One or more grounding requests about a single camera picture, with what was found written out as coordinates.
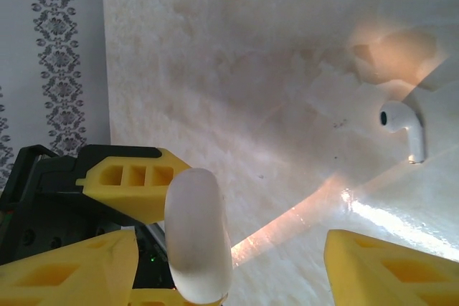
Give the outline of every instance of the marble surface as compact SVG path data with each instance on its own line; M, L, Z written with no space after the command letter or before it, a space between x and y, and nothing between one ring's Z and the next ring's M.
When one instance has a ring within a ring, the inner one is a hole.
M112 142L217 175L226 305L332 305L329 229L459 261L459 0L104 0ZM379 125L404 100L427 160Z

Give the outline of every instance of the patterned wallpaper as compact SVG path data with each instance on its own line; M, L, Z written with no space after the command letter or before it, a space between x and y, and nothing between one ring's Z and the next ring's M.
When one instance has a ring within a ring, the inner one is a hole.
M25 145L74 156L87 143L110 142L102 0L6 1L20 8L11 11L23 19L15 42L26 48L26 59L12 50L9 73L0 76L0 190ZM15 78L22 64L27 73ZM29 97L18 105L12 95L22 90Z

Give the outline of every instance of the white earbud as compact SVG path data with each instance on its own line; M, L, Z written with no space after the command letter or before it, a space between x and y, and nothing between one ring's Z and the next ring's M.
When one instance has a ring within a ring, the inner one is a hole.
M420 164L425 160L424 130L416 113L402 102L389 101L379 111L382 126L390 133L403 128L407 130L411 164Z
M209 304L230 290L232 258L223 196L208 170L191 168L175 177L164 210L172 279L189 302Z

